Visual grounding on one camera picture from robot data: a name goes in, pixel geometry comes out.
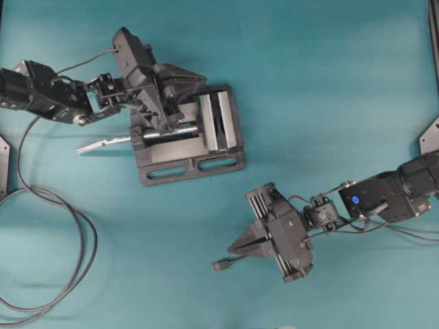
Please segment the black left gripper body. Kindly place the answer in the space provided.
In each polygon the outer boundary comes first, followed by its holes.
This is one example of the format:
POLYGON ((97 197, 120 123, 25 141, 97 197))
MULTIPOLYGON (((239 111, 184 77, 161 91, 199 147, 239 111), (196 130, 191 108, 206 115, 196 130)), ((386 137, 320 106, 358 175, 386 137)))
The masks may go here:
POLYGON ((156 80, 157 61, 149 44, 144 45, 138 36, 126 27, 120 28, 112 38, 121 77, 130 99, 132 126, 150 127, 159 132, 173 131, 165 112, 165 101, 156 80))

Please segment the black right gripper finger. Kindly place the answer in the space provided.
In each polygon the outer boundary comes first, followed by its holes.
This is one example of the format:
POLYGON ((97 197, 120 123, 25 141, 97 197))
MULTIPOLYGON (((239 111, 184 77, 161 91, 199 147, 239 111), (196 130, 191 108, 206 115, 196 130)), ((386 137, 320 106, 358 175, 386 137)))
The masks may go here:
POLYGON ((272 240, 251 241, 238 245, 235 241, 229 248, 228 252, 241 256, 258 257, 258 258, 276 258, 277 251, 272 240))
POLYGON ((246 231, 235 240, 238 245, 249 243, 251 241, 264 241, 271 240, 265 226, 262 224, 261 220, 257 219, 253 224, 251 224, 246 231))

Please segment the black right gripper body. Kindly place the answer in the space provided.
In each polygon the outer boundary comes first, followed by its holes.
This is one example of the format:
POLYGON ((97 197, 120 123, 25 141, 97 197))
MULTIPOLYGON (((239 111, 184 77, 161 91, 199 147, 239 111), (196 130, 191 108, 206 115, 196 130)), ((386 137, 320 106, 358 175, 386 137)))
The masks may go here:
POLYGON ((246 199, 276 248, 284 282, 306 277, 313 267, 313 246, 305 241, 308 234, 297 209, 271 182, 246 193, 246 199))

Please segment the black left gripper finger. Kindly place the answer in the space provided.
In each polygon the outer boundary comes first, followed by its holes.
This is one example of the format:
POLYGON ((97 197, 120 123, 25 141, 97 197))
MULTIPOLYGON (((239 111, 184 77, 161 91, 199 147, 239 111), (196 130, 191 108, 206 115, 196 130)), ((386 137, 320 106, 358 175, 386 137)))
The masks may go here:
POLYGON ((168 63, 156 65, 156 80, 161 95, 177 103, 197 94, 207 83, 207 77, 168 63))
POLYGON ((166 103, 166 116, 170 128, 176 130, 180 122, 184 119, 184 114, 181 113, 176 99, 176 90, 173 86, 167 86, 163 90, 166 103))

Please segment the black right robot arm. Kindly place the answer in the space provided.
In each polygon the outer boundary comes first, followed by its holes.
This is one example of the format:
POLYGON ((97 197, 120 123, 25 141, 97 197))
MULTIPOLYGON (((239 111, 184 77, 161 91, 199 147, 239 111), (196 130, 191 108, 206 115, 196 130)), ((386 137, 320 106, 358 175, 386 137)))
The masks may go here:
POLYGON ((321 193, 297 210, 270 182, 246 194, 255 222, 228 248, 238 258, 275 258, 286 283, 304 278, 312 269, 313 248, 308 233, 336 232, 357 220, 379 216, 387 223, 405 221, 427 212, 438 193, 438 152, 432 151, 360 182, 337 188, 349 217, 339 215, 321 193))

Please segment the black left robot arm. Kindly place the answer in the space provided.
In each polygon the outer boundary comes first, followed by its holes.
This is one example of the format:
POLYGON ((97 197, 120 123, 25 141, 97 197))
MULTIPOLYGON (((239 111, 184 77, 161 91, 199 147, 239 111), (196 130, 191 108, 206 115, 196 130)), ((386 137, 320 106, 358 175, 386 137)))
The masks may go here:
POLYGON ((90 82, 73 80, 44 64, 24 60, 1 69, 1 107, 24 110, 60 123, 88 125, 123 108, 138 112, 159 132, 184 119, 179 105, 204 90, 207 78, 172 64, 159 64, 150 45, 122 27, 109 50, 121 76, 101 74, 90 82))

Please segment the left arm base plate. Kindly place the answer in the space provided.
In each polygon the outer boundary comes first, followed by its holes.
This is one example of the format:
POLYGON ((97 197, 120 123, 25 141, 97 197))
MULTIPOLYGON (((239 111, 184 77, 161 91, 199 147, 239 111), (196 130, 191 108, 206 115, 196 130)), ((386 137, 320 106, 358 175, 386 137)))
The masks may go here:
POLYGON ((4 199, 8 194, 8 171, 10 160, 10 146, 0 137, 0 198, 4 199))

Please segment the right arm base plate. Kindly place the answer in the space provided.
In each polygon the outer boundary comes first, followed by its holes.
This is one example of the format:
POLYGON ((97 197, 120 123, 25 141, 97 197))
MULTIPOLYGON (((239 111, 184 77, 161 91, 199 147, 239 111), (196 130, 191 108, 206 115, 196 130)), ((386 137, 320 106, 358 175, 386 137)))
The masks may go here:
POLYGON ((424 155, 439 149, 439 117, 419 138, 420 154, 424 155))

